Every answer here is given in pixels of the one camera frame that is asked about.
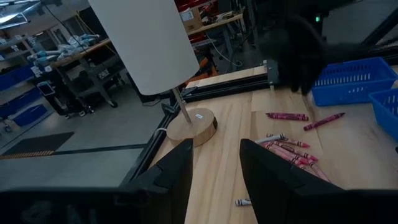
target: white lampshade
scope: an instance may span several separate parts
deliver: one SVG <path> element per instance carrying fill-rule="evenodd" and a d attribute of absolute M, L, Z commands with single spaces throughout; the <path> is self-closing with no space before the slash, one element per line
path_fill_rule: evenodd
<path fill-rule="evenodd" d="M 89 0 L 143 95 L 170 90 L 199 69 L 174 0 Z"/>

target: cardboard box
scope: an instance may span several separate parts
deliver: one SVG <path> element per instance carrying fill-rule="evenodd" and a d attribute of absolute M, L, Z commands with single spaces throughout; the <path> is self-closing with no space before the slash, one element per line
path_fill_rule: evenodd
<path fill-rule="evenodd" d="M 203 27 L 198 7 L 193 7 L 180 12 L 180 16 L 187 32 L 191 32 Z"/>

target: wooden lamp base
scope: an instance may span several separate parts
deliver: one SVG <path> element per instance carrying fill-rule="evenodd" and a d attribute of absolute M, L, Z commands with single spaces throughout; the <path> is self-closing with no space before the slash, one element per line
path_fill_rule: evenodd
<path fill-rule="evenodd" d="M 167 136 L 173 146 L 188 138 L 193 139 L 194 147 L 200 146 L 216 133 L 218 123 L 211 110 L 195 108 L 189 110 L 188 114 L 192 121 L 190 124 L 183 114 L 179 114 L 167 128 Z"/>

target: pink crayon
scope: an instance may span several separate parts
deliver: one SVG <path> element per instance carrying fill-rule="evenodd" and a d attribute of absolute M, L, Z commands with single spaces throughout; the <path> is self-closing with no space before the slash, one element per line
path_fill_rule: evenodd
<path fill-rule="evenodd" d="M 291 120 L 291 121 L 308 121 L 308 117 L 301 117 L 301 116 L 289 116 L 289 115 L 279 115 L 279 114 L 274 114 L 274 115 L 268 115 L 269 118 L 273 119 L 285 119 L 285 120 Z"/>
<path fill-rule="evenodd" d="M 313 161 L 318 161 L 318 158 L 316 158 L 315 156 L 313 156 L 311 154 L 308 154 L 308 153 L 305 153 L 305 152 L 302 152 L 302 151 L 299 151 L 299 150 L 296 150 L 296 149 L 294 149 L 294 148 L 292 148 L 290 146 L 282 144 L 281 142 L 274 141 L 274 142 L 272 142 L 272 144 L 275 144 L 275 145 L 281 147 L 282 149 L 288 150 L 289 152 L 294 153 L 294 154 L 296 154 L 298 156 L 304 157 L 306 159 L 311 159 Z"/>
<path fill-rule="evenodd" d="M 288 139 L 288 138 L 283 138 L 278 141 L 286 142 L 286 143 L 293 144 L 295 146 L 300 146 L 300 147 L 310 147 L 310 145 L 307 143 L 300 142 L 300 141 L 293 140 L 293 139 Z"/>
<path fill-rule="evenodd" d="M 319 167 L 316 165 L 316 163 L 314 161 L 312 161 L 311 159 L 308 160 L 310 163 L 310 167 L 313 169 L 313 171 L 319 176 L 319 178 L 330 182 L 329 178 L 326 176 L 326 174 L 324 172 L 322 172 L 321 169 L 319 169 Z"/>
<path fill-rule="evenodd" d="M 267 142 L 262 144 L 262 146 L 297 166 L 299 164 L 309 165 L 308 161 L 305 158 L 287 152 L 286 150 L 280 148 L 279 146 L 272 145 L 272 143 Z"/>
<path fill-rule="evenodd" d="M 266 113 L 266 115 L 282 115 L 282 116 L 299 116 L 299 117 L 306 117 L 305 114 L 294 114 L 294 113 Z"/>
<path fill-rule="evenodd" d="M 319 126 L 321 126 L 321 125 L 323 125 L 323 124 L 329 123 L 330 121 L 334 121 L 334 120 L 336 120 L 336 119 L 341 118 L 344 114 L 345 114 L 345 113 L 335 114 L 335 115 L 330 116 L 330 117 L 328 117 L 328 118 L 325 118 L 325 119 L 322 119 L 322 120 L 317 121 L 317 122 L 315 122 L 315 123 L 312 123 L 312 124 L 309 124 L 309 125 L 307 125 L 307 126 L 304 126 L 303 129 L 304 129 L 304 131 L 308 131 L 308 130 L 311 130 L 311 129 L 313 129 L 313 128 L 317 128 L 317 127 L 319 127 Z"/>

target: blue crate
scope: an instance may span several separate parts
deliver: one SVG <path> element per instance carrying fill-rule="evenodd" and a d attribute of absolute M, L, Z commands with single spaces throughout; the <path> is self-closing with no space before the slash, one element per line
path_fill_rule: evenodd
<path fill-rule="evenodd" d="M 397 74 L 381 57 L 328 65 L 312 88 L 317 106 L 370 102 L 369 94 L 390 89 Z"/>
<path fill-rule="evenodd" d="M 6 104 L 0 105 L 0 117 L 7 118 L 8 116 L 18 112 L 20 109 L 33 103 L 41 97 L 40 91 L 37 88 L 33 88 L 21 96 L 14 98 Z"/>
<path fill-rule="evenodd" d="M 25 126 L 39 119 L 46 112 L 47 109 L 43 105 L 33 106 L 22 112 L 20 115 L 16 116 L 13 121 L 20 127 Z"/>
<path fill-rule="evenodd" d="M 32 64 L 26 65 L 21 68 L 13 70 L 12 73 L 19 82 L 22 82 L 24 80 L 27 80 L 28 78 L 32 78 L 35 76 L 33 71 L 30 69 L 31 67 L 33 67 Z"/>
<path fill-rule="evenodd" d="M 377 123 L 398 141 L 398 89 L 370 94 Z"/>
<path fill-rule="evenodd" d="M 7 90 L 18 83 L 18 79 L 11 72 L 0 75 L 0 91 Z"/>

